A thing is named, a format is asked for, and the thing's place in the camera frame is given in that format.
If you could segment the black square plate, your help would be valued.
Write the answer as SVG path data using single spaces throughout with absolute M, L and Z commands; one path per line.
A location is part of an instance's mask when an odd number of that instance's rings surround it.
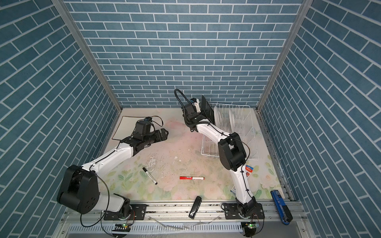
M 214 110 L 207 101 L 207 99 L 202 95 L 201 98 L 201 113 L 212 123 L 215 124 Z

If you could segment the small white round plate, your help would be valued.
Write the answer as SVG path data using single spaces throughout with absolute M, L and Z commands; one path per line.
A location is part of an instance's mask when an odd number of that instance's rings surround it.
M 226 122 L 225 118 L 222 117 L 222 114 L 217 106 L 214 107 L 213 111 L 214 111 L 215 125 L 223 131 L 230 132 L 231 131 L 230 126 Z

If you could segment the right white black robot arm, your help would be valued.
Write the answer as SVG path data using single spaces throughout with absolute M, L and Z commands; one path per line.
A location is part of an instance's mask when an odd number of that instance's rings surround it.
M 233 179 L 238 212 L 243 218 L 252 216 L 259 205 L 250 190 L 245 171 L 249 157 L 244 148 L 246 144 L 237 133 L 227 133 L 219 128 L 221 118 L 214 115 L 217 109 L 211 108 L 207 101 L 191 100 L 182 105 L 182 112 L 191 131 L 201 133 L 217 144 L 220 162 Z

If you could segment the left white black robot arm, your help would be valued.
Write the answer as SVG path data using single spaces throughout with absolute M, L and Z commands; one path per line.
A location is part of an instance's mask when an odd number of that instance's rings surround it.
M 166 129 L 155 130 L 151 117 L 137 121 L 131 136 L 120 140 L 114 149 L 91 162 L 66 169 L 57 202 L 80 214 L 108 211 L 117 213 L 121 220 L 129 218 L 132 213 L 130 200 L 121 195 L 101 193 L 98 183 L 104 182 L 106 175 L 123 161 L 151 144 L 165 141 L 168 134 Z

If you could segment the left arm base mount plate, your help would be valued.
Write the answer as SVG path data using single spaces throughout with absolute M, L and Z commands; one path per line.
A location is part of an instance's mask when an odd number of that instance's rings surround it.
M 147 205 L 146 204 L 130 204 L 127 212 L 123 208 L 120 212 L 106 211 L 104 214 L 105 221 L 142 221 L 145 218 Z

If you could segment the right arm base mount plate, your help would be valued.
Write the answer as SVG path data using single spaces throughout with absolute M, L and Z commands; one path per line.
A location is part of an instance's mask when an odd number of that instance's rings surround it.
M 226 220 L 238 220 L 238 219 L 263 219 L 265 217 L 262 204 L 258 203 L 253 213 L 249 216 L 243 216 L 239 213 L 236 203 L 222 203 L 221 208 L 224 212 Z

